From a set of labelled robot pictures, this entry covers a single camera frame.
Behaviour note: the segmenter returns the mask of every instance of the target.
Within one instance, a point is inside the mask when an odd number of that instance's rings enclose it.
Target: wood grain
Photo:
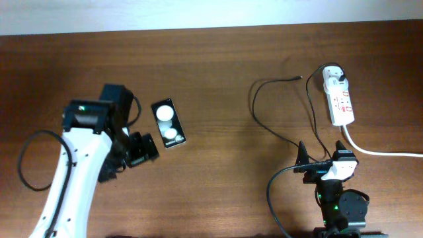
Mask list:
[[[297,152],[253,121],[251,85],[308,76],[337,61],[350,80],[355,142],[369,150],[423,152],[422,42],[423,21],[414,20],[2,36],[0,234],[29,236],[48,195],[18,180],[23,141],[38,129],[59,133],[71,99],[97,99],[104,83],[119,83],[143,107],[132,130],[151,133],[161,156],[98,184],[88,237],[279,235],[265,188],[277,170],[294,164]],[[336,140],[347,143],[330,123],[321,85],[318,76],[311,96],[320,137],[333,151]],[[174,149],[163,147],[149,108],[169,97],[187,137]],[[311,130],[305,81],[263,88],[256,106],[266,125],[302,139],[312,156],[323,158]],[[24,173],[32,184],[51,181],[58,153],[50,138],[30,146]],[[371,197],[365,231],[422,236],[423,161],[356,155],[360,165],[345,186]],[[294,233],[323,226],[314,186],[301,179],[288,173],[272,187],[275,210]]]

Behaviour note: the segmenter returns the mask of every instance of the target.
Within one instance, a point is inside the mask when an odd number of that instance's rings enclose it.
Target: white background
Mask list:
[[[0,1],[0,35],[421,18],[422,0]]]

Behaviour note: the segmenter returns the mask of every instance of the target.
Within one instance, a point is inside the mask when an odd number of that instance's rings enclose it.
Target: wooden surface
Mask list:
[[[294,164],[297,151],[253,121],[252,84],[306,77],[336,61],[350,81],[355,142],[376,151],[423,152],[422,42],[422,21],[0,37],[0,234],[30,235],[48,195],[18,180],[23,141],[39,129],[60,133],[71,99],[97,99],[104,83],[118,83],[141,101],[132,130],[151,133],[160,158],[97,185],[88,237],[280,235],[266,185]],[[328,149],[338,139],[347,145],[330,123],[320,74],[311,95]],[[187,137],[173,149],[163,147],[150,109],[169,97]],[[305,80],[263,88],[256,106],[266,125],[302,139],[312,156],[323,158]],[[32,184],[51,181],[58,153],[53,139],[34,141],[23,165]],[[371,197],[364,230],[422,236],[423,160],[356,155],[360,165],[345,186]],[[301,179],[288,173],[272,187],[275,210],[295,233],[323,226],[314,186]]]

